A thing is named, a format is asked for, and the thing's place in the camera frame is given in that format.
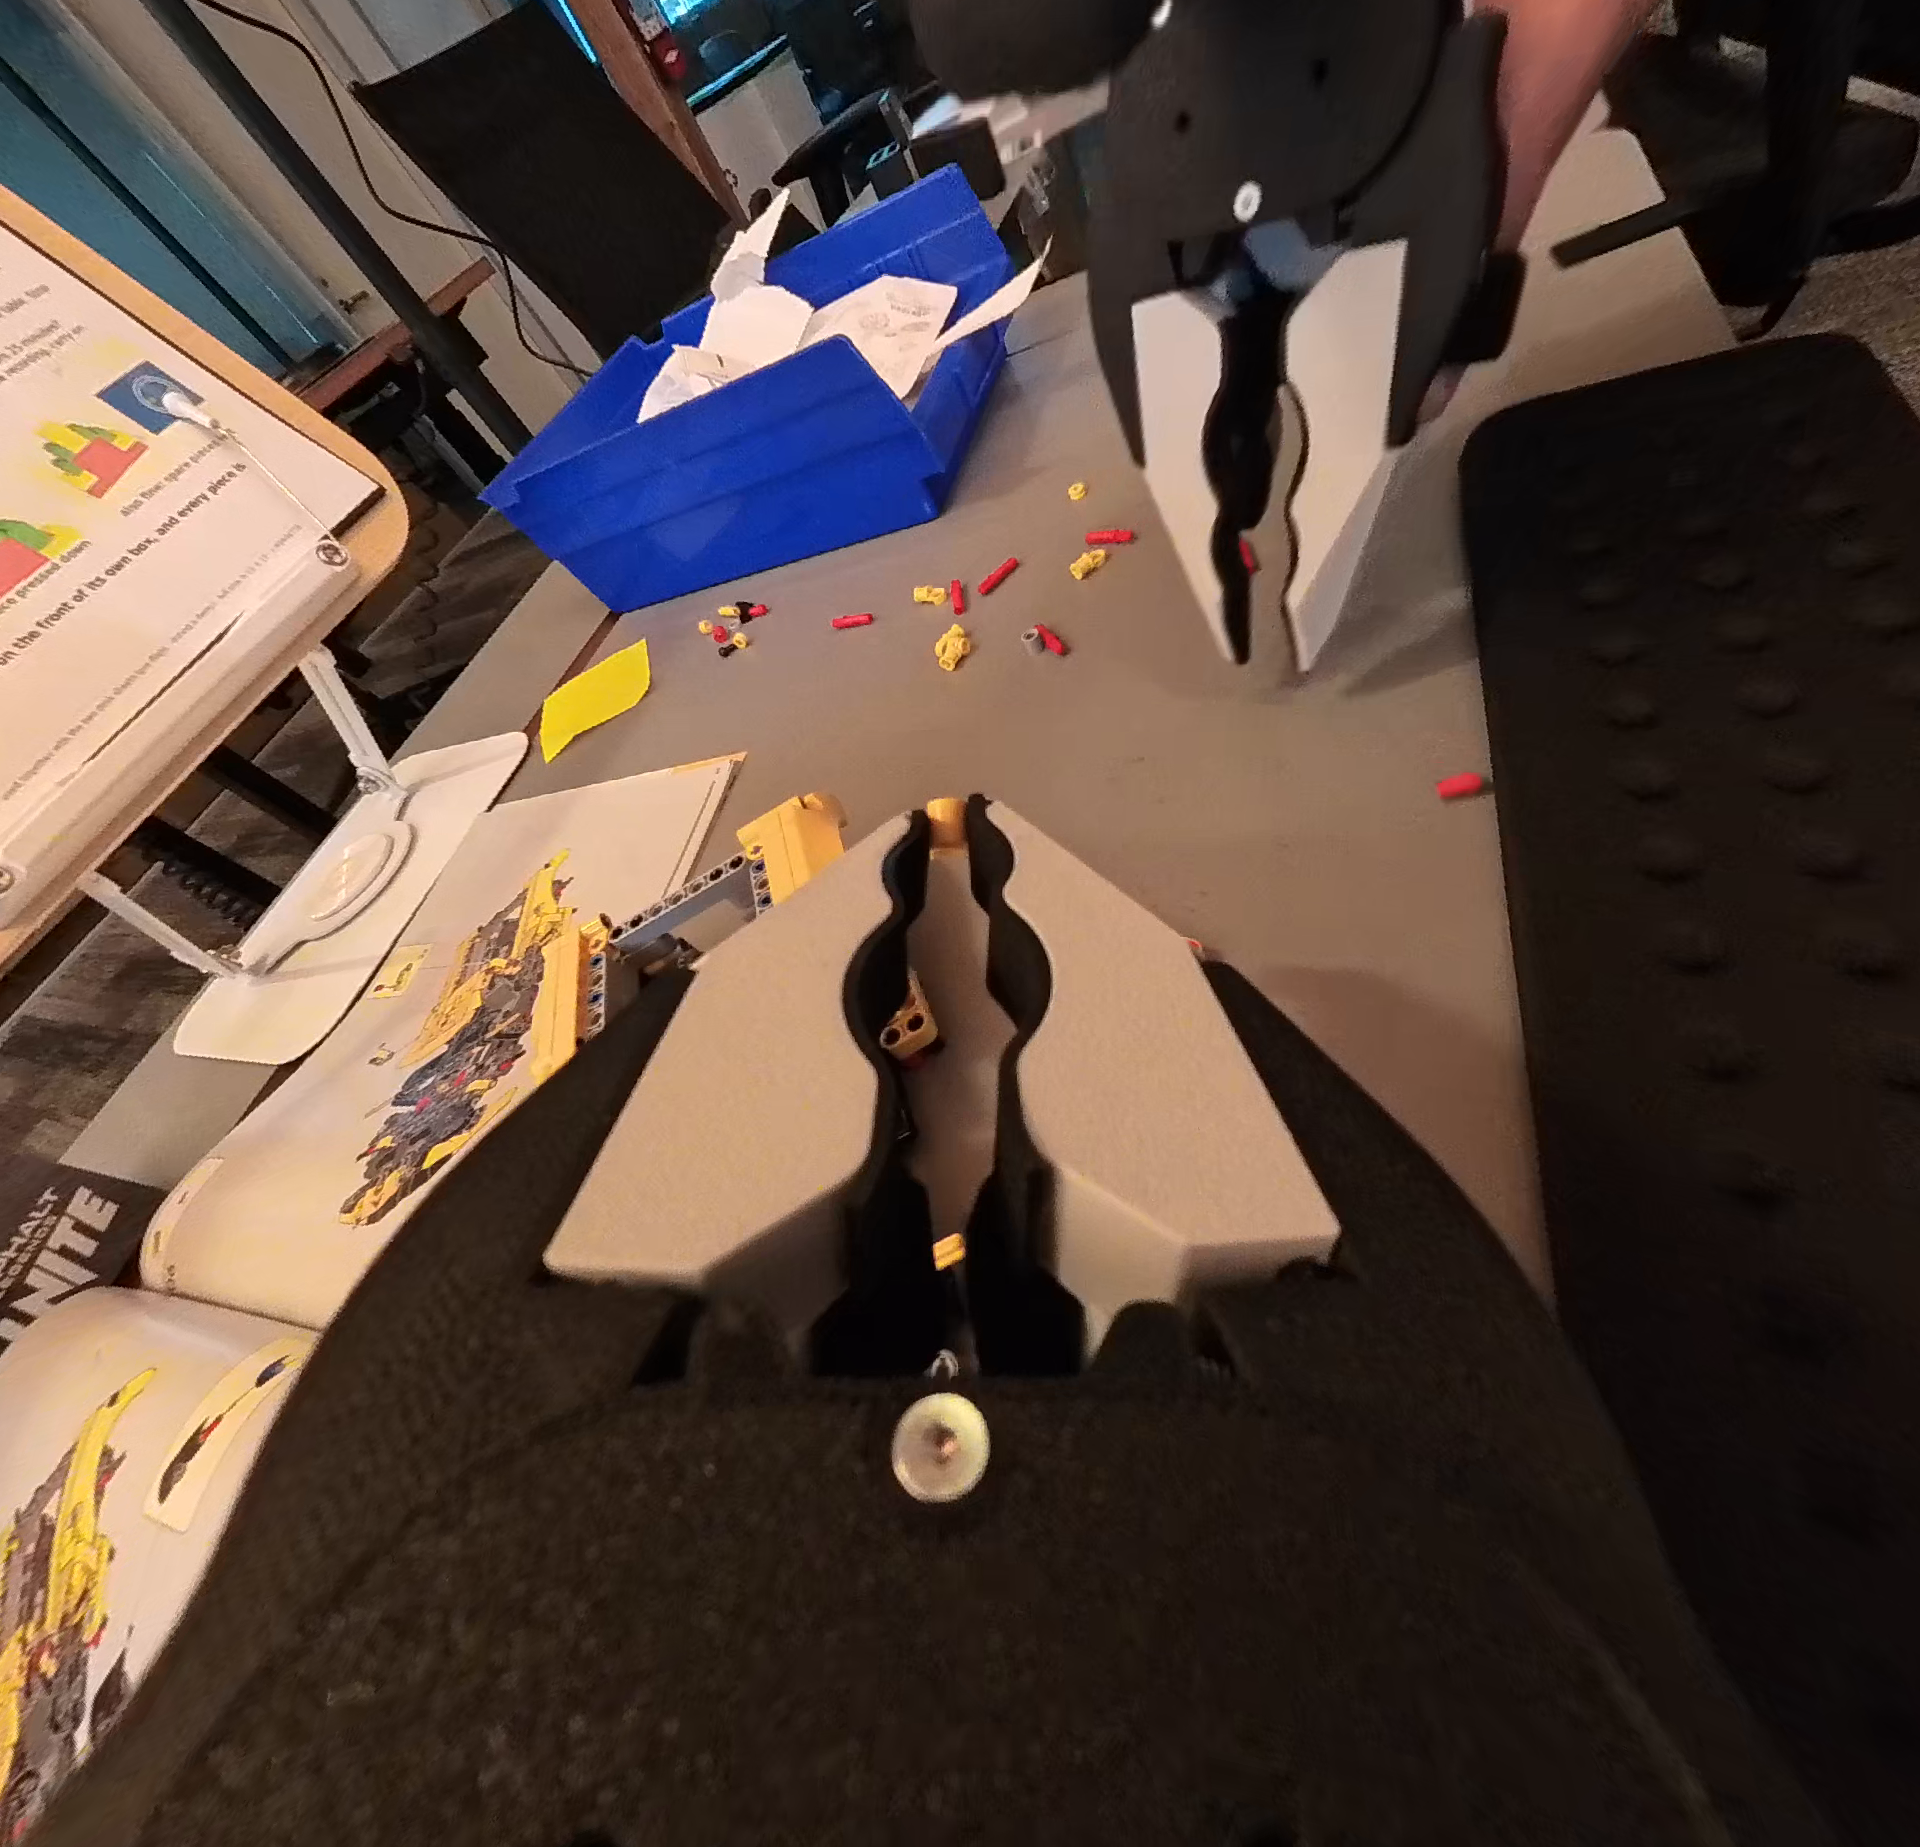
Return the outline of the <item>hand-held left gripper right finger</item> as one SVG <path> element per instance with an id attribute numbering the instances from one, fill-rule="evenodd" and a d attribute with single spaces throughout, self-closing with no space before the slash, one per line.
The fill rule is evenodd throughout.
<path id="1" fill-rule="evenodd" d="M 1337 1217 L 1185 937 L 1004 803 L 969 799 L 1011 1027 L 966 1227 L 978 1366 L 1074 1376 L 1128 1306 L 1334 1257 Z"/>

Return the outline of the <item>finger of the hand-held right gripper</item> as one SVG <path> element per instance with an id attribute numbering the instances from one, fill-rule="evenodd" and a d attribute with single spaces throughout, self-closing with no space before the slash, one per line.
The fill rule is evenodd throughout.
<path id="1" fill-rule="evenodd" d="M 1388 419 L 1406 257 L 1403 240 L 1345 250 L 1285 330 L 1299 453 L 1285 495 L 1283 618 L 1299 675 L 1333 640 L 1394 469 Z"/>
<path id="2" fill-rule="evenodd" d="M 1241 441 L 1223 390 L 1228 321 L 1228 307 L 1207 286 L 1140 300 L 1132 314 L 1141 475 L 1216 652 L 1244 667 L 1256 449 Z"/>

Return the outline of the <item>person's right forearm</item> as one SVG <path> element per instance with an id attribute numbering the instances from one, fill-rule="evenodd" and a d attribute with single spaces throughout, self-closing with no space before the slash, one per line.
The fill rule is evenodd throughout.
<path id="1" fill-rule="evenodd" d="M 1497 114 L 1506 149 L 1497 250 L 1518 250 L 1605 72 L 1661 0 L 1471 0 L 1503 17 Z"/>

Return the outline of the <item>grey desk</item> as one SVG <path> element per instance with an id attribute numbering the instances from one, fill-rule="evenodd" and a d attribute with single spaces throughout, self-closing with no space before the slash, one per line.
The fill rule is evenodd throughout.
<path id="1" fill-rule="evenodd" d="M 1260 612 L 1233 669 L 1190 597 L 1095 371 L 1085 279 L 1044 286 L 1011 321 L 969 467 L 935 524 L 772 576 L 768 633 L 732 661 L 700 653 L 696 604 L 622 621 L 550 568 L 435 708 L 449 733 L 534 698 L 566 652 L 653 652 L 650 697 L 504 803 L 741 751 L 732 829 L 808 790 L 848 833 L 932 796 L 986 793 L 1098 874 L 1222 952 L 1448 1169 L 1532 1284 L 1551 1294 L 1494 795 L 1433 783 L 1492 775 L 1466 568 L 1456 453 L 1480 417 L 1532 394 L 1726 346 L 1719 307 L 1676 234 L 1560 269 L 1551 248 L 1657 200 L 1635 138 L 1600 114 L 1569 145 L 1525 228 L 1532 259 L 1503 360 L 1477 371 L 1394 462 L 1351 601 L 1315 669 L 1291 679 Z M 1090 481 L 1071 505 L 1074 478 Z M 1090 527 L 1128 524 L 1081 584 Z M 1020 569 L 969 611 L 973 656 L 942 673 L 942 627 L 910 588 Z M 828 614 L 877 612 L 833 633 Z M 1047 623 L 1067 658 L 1020 647 Z"/>

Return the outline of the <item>open instruction booklet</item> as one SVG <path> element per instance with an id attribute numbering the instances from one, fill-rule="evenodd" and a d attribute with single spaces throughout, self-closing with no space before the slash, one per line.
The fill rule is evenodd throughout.
<path id="1" fill-rule="evenodd" d="M 131 1286 L 3 1349 L 3 1843 L 120 1718 L 362 1274 L 607 1023 L 612 929 L 692 872 L 734 757 L 495 808 L 331 1035 L 164 1196 Z"/>

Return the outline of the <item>scattered small brick pieces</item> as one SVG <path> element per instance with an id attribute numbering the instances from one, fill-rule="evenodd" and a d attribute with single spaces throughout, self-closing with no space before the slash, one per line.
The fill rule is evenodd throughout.
<path id="1" fill-rule="evenodd" d="M 1064 497 L 1071 505 L 1087 504 L 1093 488 L 1087 478 L 1074 478 Z M 1090 527 L 1080 543 L 1080 552 L 1070 561 L 1067 573 L 1076 584 L 1081 584 L 1097 569 L 1108 563 L 1109 554 L 1120 549 L 1133 543 L 1138 531 L 1128 524 L 1101 524 Z M 1256 551 L 1253 539 L 1239 538 L 1236 539 L 1239 558 L 1243 566 L 1243 578 L 1251 581 L 1260 573 L 1260 554 Z M 939 670 L 953 673 L 966 664 L 973 656 L 973 633 L 969 630 L 969 611 L 978 600 L 991 600 L 996 592 L 1020 569 L 1020 554 L 1007 554 L 998 563 L 995 563 L 976 583 L 966 583 L 963 578 L 946 578 L 946 583 L 924 583 L 910 588 L 910 604 L 916 612 L 936 614 L 942 618 L 942 627 L 930 644 L 930 653 Z M 703 614 L 693 626 L 696 633 L 706 640 L 706 647 L 713 652 L 718 660 L 731 660 L 750 649 L 755 640 L 755 627 L 762 626 L 768 616 L 772 608 L 765 600 L 737 597 L 729 604 L 715 604 L 708 614 Z M 848 611 L 839 614 L 828 614 L 825 623 L 833 633 L 857 633 L 877 627 L 877 612 L 871 611 Z M 1020 632 L 1020 647 L 1027 653 L 1037 653 L 1041 658 L 1067 658 L 1070 649 L 1058 630 L 1050 627 L 1044 621 L 1037 621 Z"/>

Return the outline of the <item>crumpled white paper bags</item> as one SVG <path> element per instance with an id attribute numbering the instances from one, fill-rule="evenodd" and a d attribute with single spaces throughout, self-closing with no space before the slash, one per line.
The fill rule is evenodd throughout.
<path id="1" fill-rule="evenodd" d="M 839 300 L 812 307 L 773 285 L 765 263 L 792 192 L 782 188 L 765 212 L 721 252 L 708 285 L 706 323 L 696 344 L 672 344 L 636 408 L 645 423 L 734 379 L 768 368 L 804 348 L 846 340 L 891 388 L 910 402 L 950 346 L 1007 321 L 1032 294 L 1047 250 L 953 323 L 953 285 L 878 274 Z"/>

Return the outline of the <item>yellow paper note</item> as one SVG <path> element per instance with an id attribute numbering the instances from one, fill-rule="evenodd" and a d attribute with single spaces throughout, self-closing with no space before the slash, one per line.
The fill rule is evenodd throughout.
<path id="1" fill-rule="evenodd" d="M 557 762 L 586 733 L 636 706 L 650 694 L 651 684 L 651 649 L 645 639 L 566 679 L 540 705 L 542 760 Z"/>

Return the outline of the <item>blue storage bin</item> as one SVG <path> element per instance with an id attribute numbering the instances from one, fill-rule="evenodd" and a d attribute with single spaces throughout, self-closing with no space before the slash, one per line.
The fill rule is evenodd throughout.
<path id="1" fill-rule="evenodd" d="M 953 285 L 951 323 L 1016 276 L 955 164 L 765 263 L 812 307 L 878 274 Z M 1004 364 L 1002 321 L 950 346 L 905 402 L 833 338 L 636 421 L 671 346 L 699 343 L 706 309 L 708 297 L 669 317 L 657 340 L 618 346 L 482 492 L 612 612 L 936 519 Z"/>

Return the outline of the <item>black perforated mat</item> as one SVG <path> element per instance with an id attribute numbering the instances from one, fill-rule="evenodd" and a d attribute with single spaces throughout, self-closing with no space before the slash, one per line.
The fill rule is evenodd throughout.
<path id="1" fill-rule="evenodd" d="M 1838 1843 L 1917 1837 L 1916 488 L 1838 334 L 1460 459 L 1562 1328 Z"/>

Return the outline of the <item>brown wooden pillar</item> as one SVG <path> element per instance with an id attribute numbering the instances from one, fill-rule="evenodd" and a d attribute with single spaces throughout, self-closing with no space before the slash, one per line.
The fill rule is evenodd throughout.
<path id="1" fill-rule="evenodd" d="M 631 2 L 563 0 L 563 5 L 583 28 L 601 72 L 622 101 L 690 168 L 693 179 L 713 194 L 723 219 L 734 227 L 744 227 L 747 213 L 732 181 L 726 178 L 676 84 L 671 84 L 657 70 Z"/>

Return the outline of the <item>toy car set box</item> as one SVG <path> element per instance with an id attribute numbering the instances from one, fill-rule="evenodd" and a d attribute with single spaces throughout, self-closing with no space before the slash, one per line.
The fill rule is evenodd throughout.
<path id="1" fill-rule="evenodd" d="M 1 1347 L 75 1294 L 132 1279 L 164 1187 L 14 1155 L 1 1169 Z"/>

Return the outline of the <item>black metal pole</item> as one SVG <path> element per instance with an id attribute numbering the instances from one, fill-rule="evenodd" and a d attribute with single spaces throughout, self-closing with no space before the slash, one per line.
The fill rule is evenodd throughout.
<path id="1" fill-rule="evenodd" d="M 532 437 L 528 426 L 509 402 L 483 376 L 482 357 L 467 348 L 460 332 L 432 312 L 415 294 L 401 266 L 381 248 L 375 234 L 341 191 L 325 178 L 292 131 L 275 114 L 272 105 L 253 87 L 245 70 L 227 55 L 222 43 L 208 29 L 186 0 L 140 0 L 140 5 L 168 33 L 181 57 L 189 60 L 208 90 L 249 131 L 279 175 L 297 191 L 299 201 L 320 219 L 354 266 L 371 280 L 377 295 L 397 314 L 426 362 L 441 372 L 453 394 L 495 437 L 504 453 L 513 456 Z"/>

